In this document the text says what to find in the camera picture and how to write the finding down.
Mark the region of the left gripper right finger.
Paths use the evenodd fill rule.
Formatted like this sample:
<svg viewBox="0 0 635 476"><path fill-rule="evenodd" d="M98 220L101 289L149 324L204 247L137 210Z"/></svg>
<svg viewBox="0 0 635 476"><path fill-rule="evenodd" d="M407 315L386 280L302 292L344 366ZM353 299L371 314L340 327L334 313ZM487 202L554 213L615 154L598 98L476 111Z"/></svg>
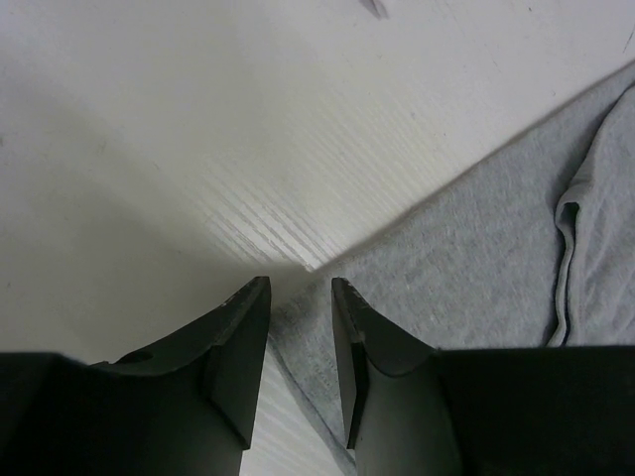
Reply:
<svg viewBox="0 0 635 476"><path fill-rule="evenodd" d="M630 475L630 346L439 350L331 282L345 443L360 475Z"/></svg>

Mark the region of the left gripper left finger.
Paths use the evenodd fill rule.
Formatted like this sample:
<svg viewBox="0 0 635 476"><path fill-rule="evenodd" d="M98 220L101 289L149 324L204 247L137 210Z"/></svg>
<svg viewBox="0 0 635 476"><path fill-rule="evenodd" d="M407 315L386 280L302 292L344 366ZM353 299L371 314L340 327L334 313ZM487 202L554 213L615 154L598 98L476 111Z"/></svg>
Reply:
<svg viewBox="0 0 635 476"><path fill-rule="evenodd" d="M116 362L1 357L5 475L236 475L250 447L271 315L257 277Z"/></svg>

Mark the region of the grey tank top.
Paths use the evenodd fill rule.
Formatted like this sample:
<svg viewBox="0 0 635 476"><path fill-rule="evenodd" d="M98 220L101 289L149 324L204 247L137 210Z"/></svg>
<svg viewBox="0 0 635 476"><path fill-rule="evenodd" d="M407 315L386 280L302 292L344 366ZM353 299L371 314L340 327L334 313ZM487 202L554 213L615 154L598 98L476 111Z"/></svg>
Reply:
<svg viewBox="0 0 635 476"><path fill-rule="evenodd" d="M342 475L330 284L441 349L634 340L634 69L626 66L327 265L277 304L270 340Z"/></svg>

